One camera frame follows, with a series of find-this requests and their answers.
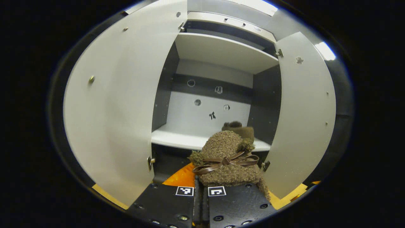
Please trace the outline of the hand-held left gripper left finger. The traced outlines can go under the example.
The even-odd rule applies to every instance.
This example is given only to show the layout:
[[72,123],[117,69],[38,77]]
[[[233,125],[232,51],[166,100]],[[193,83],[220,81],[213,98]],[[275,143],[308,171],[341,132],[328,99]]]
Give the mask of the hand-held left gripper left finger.
[[149,228],[194,228],[199,219],[200,187],[189,163],[162,183],[153,182],[128,214]]

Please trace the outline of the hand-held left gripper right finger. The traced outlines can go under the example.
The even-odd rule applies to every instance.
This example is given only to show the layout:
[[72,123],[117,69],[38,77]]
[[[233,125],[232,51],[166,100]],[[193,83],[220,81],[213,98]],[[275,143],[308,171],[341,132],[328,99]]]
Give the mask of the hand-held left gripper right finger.
[[276,212],[255,184],[205,187],[202,218],[210,228],[244,228]]

